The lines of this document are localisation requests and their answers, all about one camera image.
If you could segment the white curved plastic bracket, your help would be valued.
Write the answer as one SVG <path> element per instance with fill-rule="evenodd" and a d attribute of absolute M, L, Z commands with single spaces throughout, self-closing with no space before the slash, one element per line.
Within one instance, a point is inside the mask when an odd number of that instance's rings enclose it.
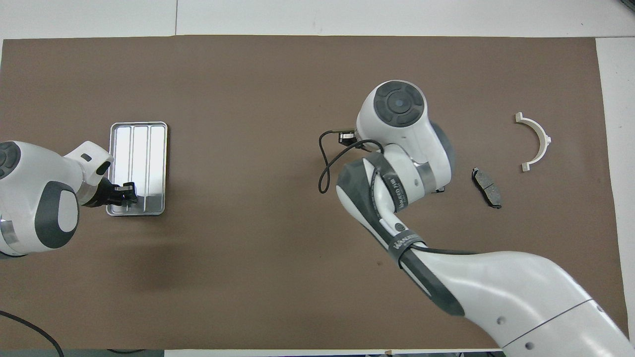
<path fill-rule="evenodd" d="M 542 127 L 541 124 L 533 119 L 527 118 L 522 112 L 515 113 L 514 121 L 517 124 L 523 124 L 532 129 L 538 139 L 537 154 L 535 154 L 532 160 L 521 163 L 521 171 L 526 173 L 531 170 L 531 167 L 533 167 L 533 165 L 537 164 L 544 158 L 549 145 L 552 143 L 552 139 L 549 135 L 547 135 L 545 129 Z"/>

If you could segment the brown table mat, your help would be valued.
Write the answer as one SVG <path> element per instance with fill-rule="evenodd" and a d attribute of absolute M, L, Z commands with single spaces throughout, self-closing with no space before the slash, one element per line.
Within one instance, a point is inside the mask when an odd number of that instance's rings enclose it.
<path fill-rule="evenodd" d="M 399 213 L 431 246 L 547 257 L 628 332 L 592 38 L 175 36 L 6 40 L 0 141 L 66 154 L 169 127 L 166 208 L 81 208 L 70 242 L 0 261 L 0 309 L 70 349 L 491 348 L 318 191 L 319 135 L 380 83 L 419 86 L 456 174 Z M 531 170 L 538 139 L 552 139 Z M 472 181 L 502 195 L 488 206 Z"/>

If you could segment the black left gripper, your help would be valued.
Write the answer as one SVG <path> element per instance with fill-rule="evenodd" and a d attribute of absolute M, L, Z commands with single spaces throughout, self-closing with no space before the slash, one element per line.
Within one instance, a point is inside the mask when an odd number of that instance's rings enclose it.
<path fill-rule="evenodd" d="M 108 178 L 102 177 L 95 194 L 89 201 L 89 208 L 104 205 L 136 205 L 137 203 L 138 197 L 133 181 L 118 185 L 111 183 Z"/>

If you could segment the curved grey brake pad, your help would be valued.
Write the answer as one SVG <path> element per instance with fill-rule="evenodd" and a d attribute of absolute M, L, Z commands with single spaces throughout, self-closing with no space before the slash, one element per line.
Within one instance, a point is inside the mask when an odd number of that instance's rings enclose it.
<path fill-rule="evenodd" d="M 481 192 L 485 202 L 494 209 L 502 208 L 502 195 L 494 180 L 483 170 L 474 167 L 472 181 Z"/>

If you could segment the silver metal tray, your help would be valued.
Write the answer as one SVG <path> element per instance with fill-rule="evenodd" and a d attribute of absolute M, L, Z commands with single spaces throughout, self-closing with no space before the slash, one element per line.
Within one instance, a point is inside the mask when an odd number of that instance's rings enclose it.
<path fill-rule="evenodd" d="M 158 216 L 165 212 L 168 125 L 162 121 L 116 122 L 110 129 L 108 171 L 113 184 L 134 183 L 136 203 L 109 205 L 115 217 Z"/>

